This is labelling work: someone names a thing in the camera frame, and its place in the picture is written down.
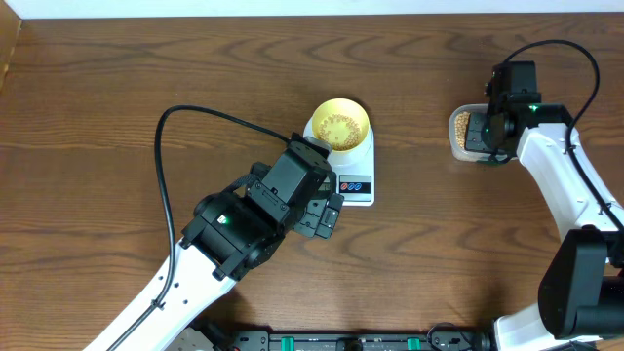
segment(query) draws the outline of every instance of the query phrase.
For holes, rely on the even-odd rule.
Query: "white kitchen scale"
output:
[[[332,144],[328,162],[336,173],[335,191],[344,196],[343,206],[372,205],[374,135],[364,108],[346,98],[329,100],[314,112],[305,126],[303,136],[336,141]]]

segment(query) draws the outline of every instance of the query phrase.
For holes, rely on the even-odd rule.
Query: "clear plastic container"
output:
[[[481,152],[472,152],[466,151],[463,147],[459,146],[457,143],[457,138],[455,134],[455,118],[462,112],[475,112],[475,113],[486,113],[488,112],[488,105],[486,103],[479,104],[470,104],[463,105],[455,110],[450,115],[448,119],[448,139],[450,141],[450,149],[452,150],[452,155],[459,161],[469,161],[469,162],[477,162],[477,161],[487,161],[489,158],[489,154],[481,153]],[[504,160],[506,155],[496,155],[498,160]]]

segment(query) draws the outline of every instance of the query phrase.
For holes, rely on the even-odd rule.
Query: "digital scale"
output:
[[[343,206],[370,206],[374,202],[374,134],[364,108],[346,98],[329,100],[314,112],[303,136],[318,139],[317,133],[324,132],[323,124],[328,123],[326,120],[340,117],[348,121],[345,123],[357,123],[356,126],[360,127],[358,135],[350,137],[355,140],[353,142],[357,142],[358,137],[362,141],[346,151],[331,151],[328,162],[337,178],[335,191],[344,196]]]

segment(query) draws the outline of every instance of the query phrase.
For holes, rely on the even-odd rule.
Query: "cable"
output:
[[[455,324],[451,323],[451,322],[440,322],[435,324],[433,327],[431,327],[431,329],[427,332],[427,342],[429,343],[429,345],[431,346],[432,349],[434,349],[434,351],[442,351],[440,348],[438,348],[438,346],[434,345],[432,340],[431,340],[431,334],[433,333],[433,331],[437,328],[439,328],[440,326],[450,326],[453,329],[455,329],[457,332],[459,332],[459,334],[461,335],[461,338],[464,339],[464,341],[466,341],[468,343],[468,345],[470,345],[469,348],[467,349],[463,349],[463,350],[459,350],[459,351],[470,351],[473,350],[475,347],[472,344],[472,341],[468,340],[468,337],[466,337],[466,334],[464,334],[458,326],[456,326]]]
[[[590,178],[585,174],[585,171],[581,167],[580,163],[578,162],[578,159],[576,158],[576,154],[574,153],[575,146],[573,146],[571,142],[571,136],[572,136],[572,131],[574,130],[574,126],[576,126],[576,123],[581,119],[581,116],[583,116],[583,114],[585,113],[589,105],[592,103],[592,101],[594,101],[594,98],[596,97],[596,94],[598,93],[598,88],[601,84],[601,73],[600,73],[600,70],[598,69],[598,63],[596,62],[596,59],[585,48],[583,48],[582,46],[574,42],[562,40],[562,39],[551,39],[551,40],[538,41],[538,42],[523,46],[520,49],[516,50],[514,53],[512,53],[509,57],[507,57],[503,61],[503,63],[509,62],[509,60],[512,59],[515,55],[527,49],[542,46],[542,45],[549,45],[549,44],[567,45],[569,47],[572,47],[578,50],[590,61],[590,63],[592,64],[592,68],[594,68],[594,76],[596,78],[594,91],[590,94],[589,98],[587,99],[587,102],[585,102],[585,104],[583,105],[583,108],[581,108],[581,110],[578,112],[576,117],[574,117],[572,122],[567,126],[567,130],[565,131],[565,150],[567,154],[569,155],[569,158],[572,161],[574,168],[578,172],[578,175],[581,177],[581,179],[583,179],[583,182],[585,183],[589,191],[592,193],[592,195],[594,195],[594,198],[596,198],[598,205],[601,207],[601,211],[606,214],[606,216],[611,220],[611,222],[613,222],[613,225],[615,225],[618,231],[624,232],[624,225],[622,225],[622,223],[615,216],[615,214],[613,214],[613,212],[611,211],[610,205],[608,205],[605,202],[605,199],[603,199],[601,194],[598,192],[598,189],[596,189],[594,184],[592,184],[592,181],[590,180]],[[621,237],[622,235],[616,235],[615,243],[611,247],[611,253],[608,254],[609,257],[614,257],[616,255],[620,256],[622,254],[622,253],[615,253],[615,251],[621,251],[621,248],[620,248],[621,240],[622,240]]]
[[[282,136],[281,134],[278,134],[266,128],[262,128],[255,124],[249,123],[242,119],[238,119],[236,117],[230,116],[223,112],[215,111],[206,107],[193,106],[193,105],[178,105],[178,106],[170,107],[167,111],[165,111],[165,113],[163,113],[160,120],[158,121],[158,126],[156,127],[156,135],[154,137],[154,161],[156,163],[156,177],[158,178],[158,186],[160,188],[160,197],[161,197],[161,200],[163,201],[163,207],[165,208],[165,219],[167,222],[167,231],[169,234],[169,268],[167,271],[167,280],[165,281],[165,286],[163,287],[163,289],[160,291],[158,296],[156,296],[156,298],[152,300],[152,303],[149,305],[149,307],[147,307],[145,312],[143,312],[143,314],[141,314],[136,319],[136,321],[132,323],[128,327],[128,329],[124,331],[124,333],[122,333],[121,336],[119,336],[119,338],[115,340],[115,342],[113,342],[112,345],[110,345],[110,347],[108,348],[108,351],[115,350],[117,347],[119,347],[119,345],[121,345],[121,343],[124,342],[124,340],[126,340],[126,338],[130,336],[130,334],[133,333],[138,328],[138,326],[140,326],[140,324],[143,323],[143,321],[145,321],[145,319],[147,319],[147,317],[149,317],[149,315],[156,308],[162,308],[164,306],[164,304],[162,303],[163,299],[165,298],[165,295],[169,291],[169,288],[171,287],[172,282],[174,281],[174,272],[176,272],[176,231],[174,230],[174,218],[172,216],[171,205],[169,204],[167,184],[165,183],[165,174],[163,172],[163,159],[161,156],[161,139],[162,139],[163,129],[165,128],[165,122],[167,121],[167,118],[176,111],[196,111],[196,112],[208,113],[213,116],[221,117],[228,121],[235,122],[242,126],[245,126],[253,130],[276,137],[285,143],[289,142],[289,139],[285,136]]]

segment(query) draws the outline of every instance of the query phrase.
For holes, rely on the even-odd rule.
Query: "wooden table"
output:
[[[456,161],[448,119],[487,102],[494,64],[550,38],[581,43],[601,65],[578,127],[622,202],[622,15],[27,21],[0,94],[0,348],[82,348],[153,276],[168,245],[153,133],[180,103],[289,134],[323,101],[353,98],[376,137],[374,206],[345,209],[328,241],[290,234],[208,317],[415,331],[532,304],[559,247],[554,220],[518,163]],[[571,49],[521,59],[536,60],[545,101],[574,113],[591,92],[590,65]],[[176,230],[199,199],[282,150],[216,118],[172,118],[164,160]]]

